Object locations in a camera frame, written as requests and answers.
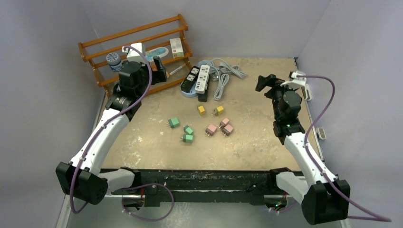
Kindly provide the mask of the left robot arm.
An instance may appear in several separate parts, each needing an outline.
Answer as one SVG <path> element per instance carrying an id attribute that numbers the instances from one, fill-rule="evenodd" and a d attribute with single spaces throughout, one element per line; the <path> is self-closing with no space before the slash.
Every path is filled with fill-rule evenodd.
<path id="1" fill-rule="evenodd" d="M 150 87 L 167 80 L 166 69 L 159 57 L 153 57 L 156 70 L 148 63 L 124 61 L 101 120 L 82 149 L 68 162 L 60 162 L 56 175 L 63 192 L 85 204 L 96 205 L 106 194 L 125 189 L 137 194 L 142 187 L 136 171 L 120 168 L 101 173 L 101 166 L 119 134 L 129 124 L 141 106 Z"/>

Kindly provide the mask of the pink USB charger plug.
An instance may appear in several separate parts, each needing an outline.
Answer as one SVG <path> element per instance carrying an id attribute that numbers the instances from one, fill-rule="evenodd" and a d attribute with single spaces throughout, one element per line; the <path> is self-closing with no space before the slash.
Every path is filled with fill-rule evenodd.
<path id="1" fill-rule="evenodd" d="M 209 124 L 208 127 L 205 129 L 205 134 L 207 136 L 213 136 L 217 131 L 217 127 L 213 124 Z"/>

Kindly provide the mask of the yellow USB charger plug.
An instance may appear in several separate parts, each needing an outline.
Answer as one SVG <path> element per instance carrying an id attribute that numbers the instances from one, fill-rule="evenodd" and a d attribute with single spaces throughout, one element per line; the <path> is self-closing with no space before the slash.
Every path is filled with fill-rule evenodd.
<path id="1" fill-rule="evenodd" d="M 199 105 L 199 106 L 197 107 L 197 110 L 198 110 L 198 113 L 199 113 L 200 116 L 205 115 L 205 108 L 204 108 L 203 105 Z"/>

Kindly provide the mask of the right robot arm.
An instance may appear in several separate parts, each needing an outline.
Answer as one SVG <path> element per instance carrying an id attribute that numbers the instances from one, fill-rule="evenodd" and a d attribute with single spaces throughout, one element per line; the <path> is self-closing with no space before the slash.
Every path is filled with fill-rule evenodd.
<path id="1" fill-rule="evenodd" d="M 270 90 L 265 97 L 272 100 L 275 121 L 273 131 L 282 145 L 292 154 L 305 179 L 291 171 L 276 171 L 268 178 L 267 188 L 272 193 L 285 191 L 301 205 L 306 221 L 311 225 L 347 218 L 350 186 L 328 170 L 315 153 L 298 119 L 302 97 L 296 92 L 302 85 L 296 84 L 296 76 L 290 81 L 275 75 L 259 76 L 255 90 Z"/>

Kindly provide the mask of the white power strip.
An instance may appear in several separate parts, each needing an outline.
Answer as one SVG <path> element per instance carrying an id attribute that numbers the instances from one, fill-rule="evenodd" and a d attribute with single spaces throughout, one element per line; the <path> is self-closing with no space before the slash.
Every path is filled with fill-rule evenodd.
<path id="1" fill-rule="evenodd" d="M 197 82 L 195 84 L 195 91 L 198 94 L 204 94 L 207 89 L 207 83 L 210 74 L 209 65 L 201 65 L 198 73 Z"/>

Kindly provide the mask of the round light blue power socket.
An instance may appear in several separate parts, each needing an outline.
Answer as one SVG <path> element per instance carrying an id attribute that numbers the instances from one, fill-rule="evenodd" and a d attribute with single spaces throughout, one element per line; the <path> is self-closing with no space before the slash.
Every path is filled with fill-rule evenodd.
<path id="1" fill-rule="evenodd" d="M 193 97 L 198 96 L 198 94 L 196 93 L 195 90 L 190 90 L 189 92 L 185 92 L 185 91 L 181 90 L 180 92 L 184 97 L 187 97 L 187 98 L 193 98 Z"/>

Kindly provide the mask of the green USB charger plug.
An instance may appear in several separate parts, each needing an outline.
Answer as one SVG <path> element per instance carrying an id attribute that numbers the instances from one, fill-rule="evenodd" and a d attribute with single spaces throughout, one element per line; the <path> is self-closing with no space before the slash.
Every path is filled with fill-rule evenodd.
<path id="1" fill-rule="evenodd" d="M 176 128 L 180 125 L 180 121 L 177 117 L 174 117 L 168 120 L 167 125 L 170 126 L 171 128 Z"/>

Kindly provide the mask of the long black power strip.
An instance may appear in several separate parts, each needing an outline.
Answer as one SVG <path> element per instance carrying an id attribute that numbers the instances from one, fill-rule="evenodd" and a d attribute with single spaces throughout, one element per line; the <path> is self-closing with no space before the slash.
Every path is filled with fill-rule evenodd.
<path id="1" fill-rule="evenodd" d="M 198 74 L 199 74 L 200 68 L 198 66 L 193 66 L 183 82 L 180 85 L 180 89 L 182 92 L 189 93 L 195 83 L 197 82 Z"/>

